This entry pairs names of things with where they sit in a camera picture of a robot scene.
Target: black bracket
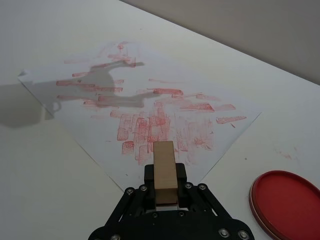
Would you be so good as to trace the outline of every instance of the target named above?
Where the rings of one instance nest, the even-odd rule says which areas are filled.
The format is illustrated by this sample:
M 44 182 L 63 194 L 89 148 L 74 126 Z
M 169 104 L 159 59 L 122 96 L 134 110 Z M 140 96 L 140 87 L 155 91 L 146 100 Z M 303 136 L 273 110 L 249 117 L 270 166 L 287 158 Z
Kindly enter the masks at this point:
M 124 191 L 106 224 L 88 240 L 254 240 L 250 228 L 231 218 L 208 186 L 187 182 L 176 163 L 179 210 L 156 211 L 154 165 L 144 167 L 144 184 Z

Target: gray wall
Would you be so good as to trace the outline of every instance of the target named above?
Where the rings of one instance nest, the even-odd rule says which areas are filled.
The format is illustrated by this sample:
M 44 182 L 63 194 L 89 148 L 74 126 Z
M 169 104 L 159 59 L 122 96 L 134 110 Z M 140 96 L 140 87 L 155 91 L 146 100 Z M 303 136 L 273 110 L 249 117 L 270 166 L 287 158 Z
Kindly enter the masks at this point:
M 123 0 L 320 84 L 318 0 Z

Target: white table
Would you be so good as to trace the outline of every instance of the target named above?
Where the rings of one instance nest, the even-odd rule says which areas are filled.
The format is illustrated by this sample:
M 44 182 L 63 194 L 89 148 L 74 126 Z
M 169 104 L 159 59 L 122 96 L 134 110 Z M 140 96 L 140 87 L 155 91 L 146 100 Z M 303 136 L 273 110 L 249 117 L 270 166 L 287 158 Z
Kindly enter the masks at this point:
M 123 38 L 263 107 L 203 182 L 255 239 L 269 239 L 250 212 L 249 188 L 275 169 L 320 187 L 320 87 L 117 0 L 0 2 L 1 239 L 87 239 L 118 203 L 122 191 L 17 76 Z

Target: red lid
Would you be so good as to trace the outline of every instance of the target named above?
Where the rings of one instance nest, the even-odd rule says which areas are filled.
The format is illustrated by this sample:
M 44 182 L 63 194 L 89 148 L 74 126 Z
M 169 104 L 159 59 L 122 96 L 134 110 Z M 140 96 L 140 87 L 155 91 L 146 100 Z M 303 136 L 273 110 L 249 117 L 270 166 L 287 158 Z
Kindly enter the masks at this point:
M 320 191 L 287 171 L 269 171 L 253 183 L 249 202 L 260 226 L 280 240 L 320 240 Z

